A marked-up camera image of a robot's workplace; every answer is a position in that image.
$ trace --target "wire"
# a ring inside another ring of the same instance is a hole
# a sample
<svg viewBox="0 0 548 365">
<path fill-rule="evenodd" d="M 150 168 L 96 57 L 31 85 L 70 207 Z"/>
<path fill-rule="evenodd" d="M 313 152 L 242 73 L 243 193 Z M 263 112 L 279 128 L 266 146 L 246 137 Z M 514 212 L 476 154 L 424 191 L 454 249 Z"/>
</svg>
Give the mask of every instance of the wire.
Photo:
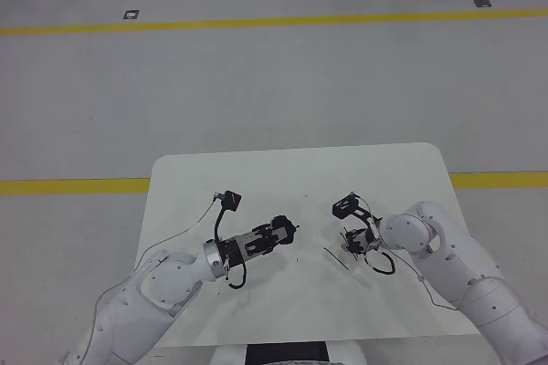
<svg viewBox="0 0 548 365">
<path fill-rule="evenodd" d="M 359 196 L 359 195 L 357 195 L 357 197 L 358 197 L 358 198 L 359 198 L 359 199 L 360 199 L 360 200 L 361 200 L 362 202 L 364 202 L 364 203 L 365 203 L 365 207 L 367 208 L 367 212 L 371 213 L 371 212 L 372 212 L 372 210 L 371 210 L 371 209 L 369 208 L 369 204 L 368 204 L 368 203 L 367 203 L 367 202 L 365 201 L 365 199 L 364 199 L 364 198 L 362 198 L 362 197 L 361 197 L 361 196 Z"/>
<path fill-rule="evenodd" d="M 219 224 L 221 223 L 221 219 L 223 218 L 223 213 L 225 212 L 226 208 L 221 208 L 221 211 L 219 211 L 219 215 L 217 216 L 216 225 L 213 231 L 217 246 L 219 246 L 219 234 L 217 233 L 217 228 L 219 228 Z"/>
<path fill-rule="evenodd" d="M 424 289 L 427 291 L 428 296 L 430 297 L 430 301 L 432 302 L 432 305 L 433 305 L 433 306 L 439 307 L 439 308 L 448 309 L 448 310 L 452 310 L 452 311 L 454 311 L 454 312 L 457 312 L 457 311 L 458 311 L 457 308 L 453 308 L 453 307 L 443 306 L 443 305 L 441 305 L 441 304 L 437 304 L 437 303 L 435 302 L 435 299 L 432 297 L 432 293 L 430 293 L 430 290 L 428 289 L 427 283 L 425 283 L 424 277 L 421 276 L 421 275 L 418 273 L 418 271 L 416 271 L 416 269 L 415 269 L 412 265 L 408 264 L 408 262 L 405 261 L 404 258 L 400 257 L 400 256 L 399 256 L 398 254 L 396 254 L 394 251 L 390 251 L 390 253 L 391 253 L 392 255 L 396 256 L 397 258 L 399 258 L 400 261 L 402 261 L 403 263 L 405 263 L 406 266 L 410 267 L 410 269 L 411 269 L 412 271 L 414 271 L 414 273 L 416 274 L 416 276 L 418 276 L 418 280 L 420 281 L 420 283 L 422 283 L 422 285 L 424 286 Z M 469 291 L 470 291 L 470 288 L 467 289 L 467 291 L 466 291 L 465 294 L 463 295 L 463 298 L 465 297 L 465 295 L 467 295 L 467 292 L 469 292 Z"/>
<path fill-rule="evenodd" d="M 103 296 L 105 296 L 106 294 L 108 294 L 109 292 L 111 292 L 113 289 L 115 289 L 116 287 L 119 287 L 120 285 L 126 283 L 131 277 L 132 275 L 134 275 L 134 273 L 136 273 L 136 271 L 138 270 L 138 267 L 140 267 L 140 263 L 142 262 L 142 259 L 144 258 L 144 256 L 146 255 L 146 253 L 148 251 L 150 251 L 152 248 L 160 245 L 160 244 L 163 244 L 165 243 L 166 241 L 169 241 L 169 240 L 172 240 L 176 237 L 178 237 L 179 235 L 184 235 L 185 233 L 189 232 L 190 230 L 194 229 L 194 228 L 197 228 L 197 226 L 201 223 L 201 221 L 203 220 L 203 218 L 205 218 L 205 216 L 207 215 L 207 213 L 209 213 L 209 211 L 211 210 L 211 208 L 213 207 L 213 204 L 216 202 L 216 198 L 213 198 L 213 201 L 211 202 L 211 204 L 209 204 L 209 207 L 207 208 L 207 210 L 205 210 L 205 212 L 203 213 L 203 215 L 201 215 L 201 218 L 199 218 L 197 220 L 197 222 L 195 224 L 193 224 L 192 226 L 190 226 L 189 228 L 185 229 L 184 231 L 182 232 L 179 232 L 178 234 L 176 235 L 171 235 L 170 237 L 168 238 L 164 238 L 164 240 L 161 240 L 161 241 L 158 241 L 157 243 L 155 243 L 154 245 L 151 245 L 150 247 L 146 248 L 144 250 L 144 252 L 142 252 L 142 254 L 140 255 L 140 259 L 138 260 L 138 264 L 136 264 L 136 267 L 130 272 L 130 274 L 125 278 L 123 279 L 120 283 L 116 284 L 115 286 L 113 287 L 109 287 L 107 288 L 106 290 L 104 290 L 100 296 L 98 297 L 98 299 L 95 301 L 95 305 L 93 306 L 93 320 L 91 321 L 91 330 L 90 330 L 90 339 L 88 340 L 88 346 L 85 348 L 85 351 L 83 351 L 83 356 L 81 357 L 81 361 L 79 362 L 79 365 L 83 365 L 83 361 L 85 361 L 85 357 L 87 356 L 88 354 L 88 351 L 90 350 L 90 347 L 91 347 L 91 341 L 93 340 L 93 332 L 95 330 L 95 324 L 96 324 L 96 321 L 97 321 L 97 318 L 98 318 L 98 304 L 100 303 L 100 301 L 103 299 Z"/>
<path fill-rule="evenodd" d="M 241 284 L 236 285 L 236 284 L 229 283 L 229 287 L 235 290 L 241 289 L 246 284 L 246 276 L 248 275 L 248 269 L 246 268 L 246 262 L 243 261 L 243 259 L 242 259 L 241 265 L 244 267 L 244 275 L 241 279 Z"/>
</svg>

